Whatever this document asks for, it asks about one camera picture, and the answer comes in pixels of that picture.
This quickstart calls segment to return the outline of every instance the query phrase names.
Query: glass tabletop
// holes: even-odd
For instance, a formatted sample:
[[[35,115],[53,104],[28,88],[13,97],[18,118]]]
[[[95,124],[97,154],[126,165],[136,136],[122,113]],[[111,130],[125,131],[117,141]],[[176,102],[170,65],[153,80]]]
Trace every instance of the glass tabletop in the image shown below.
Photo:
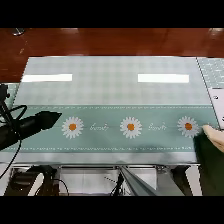
[[[196,163],[194,136],[218,128],[195,57],[32,57],[14,101],[23,104],[24,117],[62,116],[23,140],[18,162]]]

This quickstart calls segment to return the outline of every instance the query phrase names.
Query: daisy print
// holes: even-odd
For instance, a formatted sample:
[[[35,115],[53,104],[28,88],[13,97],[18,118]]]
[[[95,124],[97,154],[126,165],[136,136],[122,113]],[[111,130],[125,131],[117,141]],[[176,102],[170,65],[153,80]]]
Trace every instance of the daisy print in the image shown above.
[[[134,117],[126,117],[126,119],[123,119],[120,127],[120,131],[123,131],[123,135],[130,139],[139,136],[141,134],[140,131],[142,130],[140,121]]]
[[[185,137],[192,138],[199,133],[199,127],[194,118],[182,117],[179,119],[177,127]]]
[[[82,134],[83,126],[83,121],[78,117],[69,117],[62,125],[63,135],[66,138],[75,138]]]

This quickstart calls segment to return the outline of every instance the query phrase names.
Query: wooden floor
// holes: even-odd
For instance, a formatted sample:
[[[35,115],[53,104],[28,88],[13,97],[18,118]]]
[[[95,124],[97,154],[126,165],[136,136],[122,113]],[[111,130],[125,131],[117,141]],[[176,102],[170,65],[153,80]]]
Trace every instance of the wooden floor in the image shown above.
[[[0,28],[0,82],[19,82],[28,57],[68,55],[224,57],[224,29]]]

